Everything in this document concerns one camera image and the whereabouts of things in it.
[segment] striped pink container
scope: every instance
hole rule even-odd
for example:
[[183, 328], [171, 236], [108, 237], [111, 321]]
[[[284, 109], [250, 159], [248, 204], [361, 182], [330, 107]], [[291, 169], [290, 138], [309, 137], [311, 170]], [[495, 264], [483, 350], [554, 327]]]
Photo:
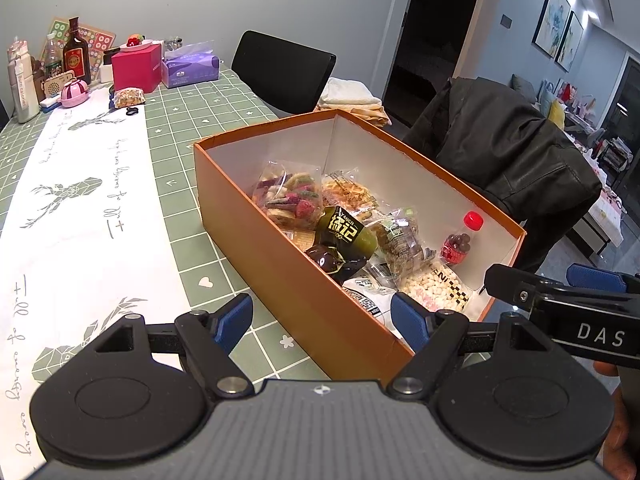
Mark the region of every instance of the striped pink container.
[[60, 103], [65, 108], [72, 108], [84, 103], [89, 97], [89, 89], [81, 79], [74, 79], [64, 85], [60, 94]]

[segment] ribbed gray surface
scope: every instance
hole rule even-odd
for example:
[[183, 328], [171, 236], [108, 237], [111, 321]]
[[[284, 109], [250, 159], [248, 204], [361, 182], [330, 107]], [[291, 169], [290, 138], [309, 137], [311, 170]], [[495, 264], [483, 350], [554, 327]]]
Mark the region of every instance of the ribbed gray surface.
[[396, 402], [377, 383], [267, 381], [248, 400], [224, 402], [184, 447], [131, 468], [80, 470], [50, 463], [36, 480], [605, 479], [594, 463], [533, 473], [482, 462], [444, 436], [420, 404]]

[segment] box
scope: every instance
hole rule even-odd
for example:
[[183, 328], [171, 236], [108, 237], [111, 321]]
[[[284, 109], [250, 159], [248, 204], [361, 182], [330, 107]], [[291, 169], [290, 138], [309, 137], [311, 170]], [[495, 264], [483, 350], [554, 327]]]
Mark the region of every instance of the box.
[[142, 88], [145, 94], [160, 84], [162, 71], [162, 45], [154, 43], [142, 50], [119, 52], [111, 57], [113, 85], [116, 90]]
[[[439, 247], [475, 209], [484, 226], [457, 268], [479, 290], [491, 264], [511, 265], [523, 229], [469, 186], [382, 130], [341, 110], [256, 124], [194, 144], [205, 229], [283, 327], [334, 380], [391, 380], [411, 350], [358, 306], [247, 196], [268, 160], [305, 162], [323, 173], [358, 168], [358, 180], [393, 206], [415, 209], [420, 235]], [[476, 295], [473, 320], [492, 298]]]
[[213, 54], [189, 54], [162, 62], [162, 82], [176, 88], [220, 78], [220, 60]]

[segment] white plate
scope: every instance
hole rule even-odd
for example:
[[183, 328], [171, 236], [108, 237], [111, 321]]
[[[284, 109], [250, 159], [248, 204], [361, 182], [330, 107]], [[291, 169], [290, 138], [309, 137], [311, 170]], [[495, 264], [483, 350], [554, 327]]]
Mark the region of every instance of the white plate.
[[142, 50], [143, 48], [147, 48], [150, 44], [153, 43], [153, 40], [142, 40], [142, 43], [135, 46], [127, 46], [127, 44], [123, 44], [120, 46], [121, 52], [135, 52], [136, 50]]

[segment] human hand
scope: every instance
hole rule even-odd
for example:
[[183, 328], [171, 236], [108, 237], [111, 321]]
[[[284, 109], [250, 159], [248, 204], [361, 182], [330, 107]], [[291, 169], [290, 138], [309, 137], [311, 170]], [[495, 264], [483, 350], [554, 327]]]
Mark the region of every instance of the human hand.
[[[593, 368], [597, 373], [610, 377], [618, 374], [618, 367], [608, 363], [594, 362]], [[613, 424], [602, 444], [602, 466], [616, 480], [634, 480], [636, 463], [625, 449], [629, 436], [629, 419], [620, 386], [611, 397], [614, 403]]]

